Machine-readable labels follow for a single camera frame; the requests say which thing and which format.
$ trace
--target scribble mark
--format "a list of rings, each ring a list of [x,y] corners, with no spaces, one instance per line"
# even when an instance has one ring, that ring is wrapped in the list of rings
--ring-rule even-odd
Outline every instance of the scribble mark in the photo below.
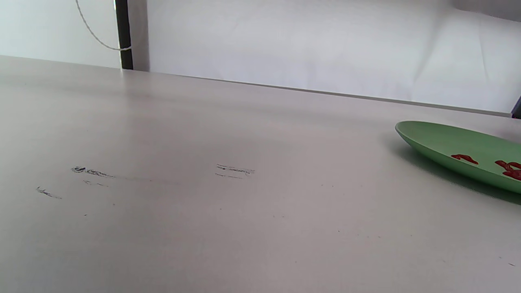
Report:
[[[76,166],[74,168],[71,169],[74,173],[82,173],[82,172],[85,172],[87,174],[91,174],[91,175],[96,175],[96,176],[99,176],[99,177],[105,177],[105,178],[115,178],[114,176],[111,176],[109,174],[105,174],[103,172],[100,172],[100,171],[96,171],[96,170],[92,170],[92,169],[87,169],[85,167],[80,167],[80,166]]]
[[[85,184],[88,184],[88,185],[98,185],[98,186],[108,187],[107,185],[104,185],[104,184],[101,184],[101,183],[93,183],[93,182],[90,182],[89,180],[84,180],[83,182]]]
[[[40,186],[36,187],[36,191],[38,191],[39,193],[43,193],[50,198],[61,199],[61,197],[56,196],[50,192],[47,192],[46,189],[41,189]]]
[[[221,177],[228,177],[228,178],[235,178],[235,179],[243,179],[243,178],[241,178],[241,177],[228,176],[228,175],[223,175],[223,174],[219,174],[219,173],[215,173],[215,175],[217,175],[217,176],[221,176]]]
[[[80,167],[80,166],[76,166],[74,168],[72,168],[71,170],[74,172],[74,173],[81,173],[83,171],[85,171],[85,167]]]
[[[225,166],[225,165],[221,165],[221,164],[217,164],[217,168],[219,168],[221,170],[227,170],[227,171],[244,173],[246,175],[250,175],[250,174],[255,173],[255,170],[235,168],[235,167]]]
[[[178,183],[175,183],[175,182],[169,182],[169,181],[165,181],[165,180],[152,180],[152,179],[148,179],[148,178],[133,178],[133,177],[112,176],[112,175],[109,175],[107,173],[103,173],[103,172],[96,171],[96,170],[93,170],[93,169],[87,169],[87,168],[81,167],[81,166],[76,166],[74,168],[71,168],[71,170],[74,173],[83,173],[83,172],[85,172],[85,173],[87,173],[89,175],[95,175],[95,176],[102,177],[102,178],[117,178],[117,179],[129,180],[129,181],[153,182],[153,183],[160,183],[160,184],[167,184],[167,185],[177,185],[178,184]]]

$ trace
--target black object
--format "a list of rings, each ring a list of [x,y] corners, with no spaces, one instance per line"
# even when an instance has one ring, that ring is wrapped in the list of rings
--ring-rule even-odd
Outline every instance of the black object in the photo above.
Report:
[[[129,5],[127,0],[116,0],[116,18],[118,22],[119,47],[126,48],[132,45],[130,40]],[[120,51],[121,66],[123,69],[134,69],[132,49]]]
[[[521,119],[521,97],[512,110],[512,118]]]

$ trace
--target red sauce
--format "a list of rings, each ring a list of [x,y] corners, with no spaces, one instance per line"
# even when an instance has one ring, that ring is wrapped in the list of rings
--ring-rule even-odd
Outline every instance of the red sauce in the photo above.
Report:
[[[468,161],[468,162],[471,162],[471,163],[473,163],[473,164],[476,164],[476,165],[479,164],[477,161],[475,161],[475,160],[474,160],[471,156],[469,156],[469,155],[461,155],[461,154],[459,154],[459,155],[452,155],[451,157],[456,158],[456,159],[458,159],[458,160],[464,159],[464,160],[466,160],[466,161]]]
[[[495,163],[505,169],[505,172],[503,172],[503,175],[512,177],[516,180],[521,180],[521,164],[520,163],[516,163],[516,162],[507,163],[505,161],[496,161]]]

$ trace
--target table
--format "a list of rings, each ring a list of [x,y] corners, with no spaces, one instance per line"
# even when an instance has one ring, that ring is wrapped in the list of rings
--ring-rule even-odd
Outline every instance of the table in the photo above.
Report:
[[[400,120],[520,121],[0,57],[2,292],[519,292],[521,198]]]

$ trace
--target green plate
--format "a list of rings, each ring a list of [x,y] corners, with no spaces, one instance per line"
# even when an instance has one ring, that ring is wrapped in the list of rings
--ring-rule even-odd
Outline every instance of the green plate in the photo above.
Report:
[[[415,150],[470,178],[521,193],[521,145],[468,129],[403,121],[396,131]]]

